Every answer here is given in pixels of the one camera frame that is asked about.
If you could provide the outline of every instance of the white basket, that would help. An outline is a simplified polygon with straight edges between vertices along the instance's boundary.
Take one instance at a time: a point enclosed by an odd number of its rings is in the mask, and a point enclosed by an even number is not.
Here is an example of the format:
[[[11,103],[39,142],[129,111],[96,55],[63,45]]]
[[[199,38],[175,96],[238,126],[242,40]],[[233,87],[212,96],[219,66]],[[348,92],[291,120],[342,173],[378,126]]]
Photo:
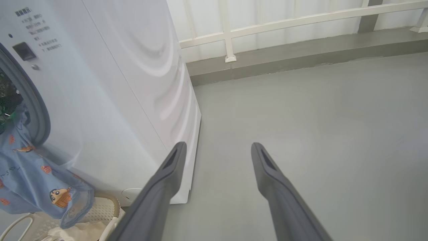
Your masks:
[[[117,223],[124,214],[125,212],[120,208],[119,202],[115,197],[97,193],[92,208],[79,222],[108,222],[106,229],[99,239],[99,241],[105,241],[110,233],[116,228]],[[6,235],[18,223],[27,218],[30,219],[30,223],[18,241],[41,240],[48,235],[49,230],[59,227],[59,219],[53,219],[44,212],[33,214],[29,213],[13,222],[0,236],[0,241],[3,241]]]

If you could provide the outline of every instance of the blue fabric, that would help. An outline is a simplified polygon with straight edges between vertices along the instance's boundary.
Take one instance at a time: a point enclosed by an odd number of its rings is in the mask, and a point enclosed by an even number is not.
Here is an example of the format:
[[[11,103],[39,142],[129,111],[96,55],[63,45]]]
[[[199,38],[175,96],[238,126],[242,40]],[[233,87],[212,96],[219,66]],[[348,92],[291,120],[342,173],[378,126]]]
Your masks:
[[[26,128],[30,117],[25,105],[15,113],[16,120],[0,135],[0,208],[10,214],[43,211],[69,228],[92,207],[94,190],[39,156]]]

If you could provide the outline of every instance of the floor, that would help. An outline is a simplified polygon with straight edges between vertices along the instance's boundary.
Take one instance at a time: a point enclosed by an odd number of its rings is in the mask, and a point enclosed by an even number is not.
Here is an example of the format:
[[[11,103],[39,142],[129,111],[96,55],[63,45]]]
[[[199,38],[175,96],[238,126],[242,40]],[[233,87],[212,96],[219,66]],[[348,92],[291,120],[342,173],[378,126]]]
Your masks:
[[[165,241],[274,241],[250,157],[262,143],[333,240],[426,240],[428,53],[195,88],[193,188]]]

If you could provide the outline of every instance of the wall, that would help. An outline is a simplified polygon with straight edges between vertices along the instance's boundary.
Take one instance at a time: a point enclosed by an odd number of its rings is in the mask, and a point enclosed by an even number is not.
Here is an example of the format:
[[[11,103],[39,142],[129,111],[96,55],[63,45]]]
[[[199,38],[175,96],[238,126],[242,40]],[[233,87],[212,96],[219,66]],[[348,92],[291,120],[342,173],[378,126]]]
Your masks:
[[[222,32],[219,0],[167,0],[178,39],[191,39],[192,34],[185,14],[184,2],[189,1],[196,36]],[[384,0],[399,3],[406,0]],[[231,28],[241,28],[288,18],[357,8],[362,0],[298,0],[294,16],[294,0],[228,0]],[[375,30],[414,25],[422,9],[379,15]],[[358,31],[360,17],[309,24],[232,39],[235,53],[276,45],[326,38]],[[186,63],[226,55],[224,40],[184,48]]]

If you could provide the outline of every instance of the laundry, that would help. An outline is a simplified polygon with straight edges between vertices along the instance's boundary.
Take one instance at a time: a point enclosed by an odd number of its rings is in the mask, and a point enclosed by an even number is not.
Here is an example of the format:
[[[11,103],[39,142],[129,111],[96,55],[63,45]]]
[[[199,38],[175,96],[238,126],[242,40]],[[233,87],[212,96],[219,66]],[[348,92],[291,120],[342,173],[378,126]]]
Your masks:
[[[48,235],[64,241],[97,241],[105,229],[106,225],[102,222],[77,223],[69,229],[53,228]]]
[[[10,214],[43,211],[61,219],[61,228],[73,226],[92,207],[94,190],[37,154],[25,104],[18,105],[14,115],[0,135],[0,209]]]

